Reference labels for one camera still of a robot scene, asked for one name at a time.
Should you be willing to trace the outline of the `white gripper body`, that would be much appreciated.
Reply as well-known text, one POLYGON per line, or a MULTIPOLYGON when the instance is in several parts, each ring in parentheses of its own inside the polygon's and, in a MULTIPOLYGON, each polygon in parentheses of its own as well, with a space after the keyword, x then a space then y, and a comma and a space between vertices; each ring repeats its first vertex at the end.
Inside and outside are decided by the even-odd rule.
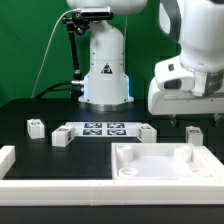
POLYGON ((224 72, 196 72, 184 68, 180 57, 159 62, 148 92, 153 115, 224 113, 224 72))

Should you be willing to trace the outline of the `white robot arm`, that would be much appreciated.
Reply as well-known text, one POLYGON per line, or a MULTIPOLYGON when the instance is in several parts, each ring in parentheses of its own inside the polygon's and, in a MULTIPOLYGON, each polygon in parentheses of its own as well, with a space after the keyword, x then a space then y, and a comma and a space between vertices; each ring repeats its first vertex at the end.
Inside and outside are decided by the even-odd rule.
MULTIPOLYGON (((108 21, 141 12, 148 0, 66 0, 74 31, 90 36, 90 70, 79 101, 99 111, 133 101, 124 72, 124 37, 108 21)), ((224 113, 224 0, 159 0, 159 28, 181 46, 155 65, 153 115, 224 113)))

